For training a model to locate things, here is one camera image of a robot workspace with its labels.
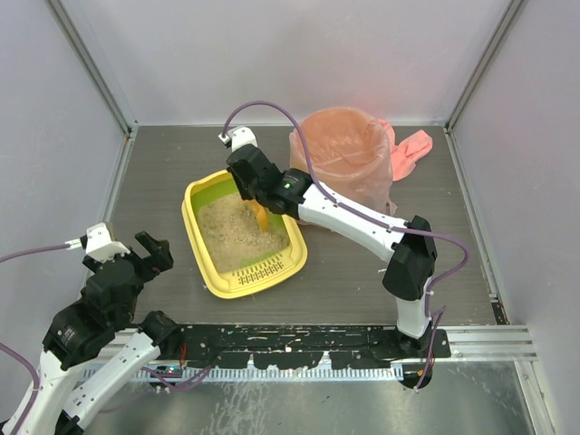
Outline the orange litter scoop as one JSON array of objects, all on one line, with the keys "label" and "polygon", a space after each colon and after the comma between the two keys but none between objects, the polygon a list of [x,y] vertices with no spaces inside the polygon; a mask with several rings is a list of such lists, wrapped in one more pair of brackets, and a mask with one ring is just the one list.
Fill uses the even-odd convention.
[{"label": "orange litter scoop", "polygon": [[269,218],[266,209],[255,200],[250,201],[249,204],[255,214],[258,226],[262,231],[267,231]]}]

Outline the yellow green litter box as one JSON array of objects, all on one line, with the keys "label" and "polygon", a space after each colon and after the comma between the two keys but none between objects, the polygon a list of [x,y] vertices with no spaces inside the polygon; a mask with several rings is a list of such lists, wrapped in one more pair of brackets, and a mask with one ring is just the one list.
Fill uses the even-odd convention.
[{"label": "yellow green litter box", "polygon": [[296,221],[243,200],[225,170],[189,183],[181,212],[205,287],[219,298],[259,293],[305,266]]}]

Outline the bin with pink bag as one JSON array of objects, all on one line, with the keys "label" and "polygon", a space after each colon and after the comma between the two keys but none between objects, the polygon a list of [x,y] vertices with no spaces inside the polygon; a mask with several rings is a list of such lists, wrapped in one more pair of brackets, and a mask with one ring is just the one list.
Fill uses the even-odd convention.
[{"label": "bin with pink bag", "polygon": [[367,208],[394,214],[390,144],[380,119],[359,109],[331,108],[305,118],[301,130],[321,182]]}]

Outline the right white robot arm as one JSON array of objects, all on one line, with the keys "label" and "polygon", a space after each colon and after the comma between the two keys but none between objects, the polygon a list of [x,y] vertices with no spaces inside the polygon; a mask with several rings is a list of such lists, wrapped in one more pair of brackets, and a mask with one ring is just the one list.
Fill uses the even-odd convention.
[{"label": "right white robot arm", "polygon": [[330,229],[379,257],[387,266],[382,285],[395,298],[400,347],[409,353],[427,348],[432,320],[426,292],[437,250],[426,219],[381,214],[315,184],[300,169],[281,171],[253,144],[232,149],[227,170],[241,198],[273,214]]}]

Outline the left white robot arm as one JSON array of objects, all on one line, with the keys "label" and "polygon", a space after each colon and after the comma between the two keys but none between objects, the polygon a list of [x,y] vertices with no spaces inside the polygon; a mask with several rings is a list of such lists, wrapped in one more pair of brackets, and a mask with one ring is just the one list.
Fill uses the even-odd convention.
[{"label": "left white robot arm", "polygon": [[38,365],[2,345],[2,352],[21,363],[32,377],[17,410],[2,422],[2,433],[82,434],[136,371],[178,350],[182,343],[179,326],[163,312],[152,311],[91,380],[77,383],[116,333],[131,325],[144,286],[174,266],[169,241],[145,231],[135,238],[146,249],[145,257],[116,240],[105,224],[90,227],[79,238],[40,249],[81,248],[85,252],[82,263],[92,274],[79,299],[54,316]]}]

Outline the beige cat litter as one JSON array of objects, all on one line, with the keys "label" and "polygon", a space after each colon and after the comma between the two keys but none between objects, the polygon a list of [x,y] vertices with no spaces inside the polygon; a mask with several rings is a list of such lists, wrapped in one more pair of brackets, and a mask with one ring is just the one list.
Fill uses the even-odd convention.
[{"label": "beige cat litter", "polygon": [[250,266],[289,245],[285,228],[269,223],[267,231],[262,231],[249,201],[244,201],[237,193],[201,207],[197,222],[219,273]]}]

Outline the pink cloth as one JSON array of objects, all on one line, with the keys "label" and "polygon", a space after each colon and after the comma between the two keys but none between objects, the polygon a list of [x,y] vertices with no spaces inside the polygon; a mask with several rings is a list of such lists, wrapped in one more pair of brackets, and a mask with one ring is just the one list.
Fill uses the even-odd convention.
[{"label": "pink cloth", "polygon": [[384,128],[390,144],[393,180],[405,179],[414,171],[416,163],[432,150],[432,137],[425,130],[418,130],[397,143],[395,131],[391,124],[386,120],[380,120],[380,124]]}]

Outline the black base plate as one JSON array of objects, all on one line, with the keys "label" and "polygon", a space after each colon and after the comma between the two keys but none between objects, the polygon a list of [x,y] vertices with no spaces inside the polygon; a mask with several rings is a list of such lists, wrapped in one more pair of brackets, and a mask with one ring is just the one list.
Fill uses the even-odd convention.
[{"label": "black base plate", "polygon": [[428,354],[451,356],[444,330],[413,344],[395,328],[381,325],[179,324],[160,347],[162,360],[221,369],[312,369],[325,356],[334,370],[389,368],[403,359],[422,361]]}]

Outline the aluminium frame rail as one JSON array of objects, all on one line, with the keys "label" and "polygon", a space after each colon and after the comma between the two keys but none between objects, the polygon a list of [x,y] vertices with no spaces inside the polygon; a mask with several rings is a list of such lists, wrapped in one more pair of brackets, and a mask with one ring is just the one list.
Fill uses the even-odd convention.
[{"label": "aluminium frame rail", "polygon": [[526,327],[440,326],[426,338],[405,339],[392,326],[300,324],[181,325],[161,347],[164,360],[191,367],[316,366],[383,367],[396,362],[534,361],[537,352]]}]

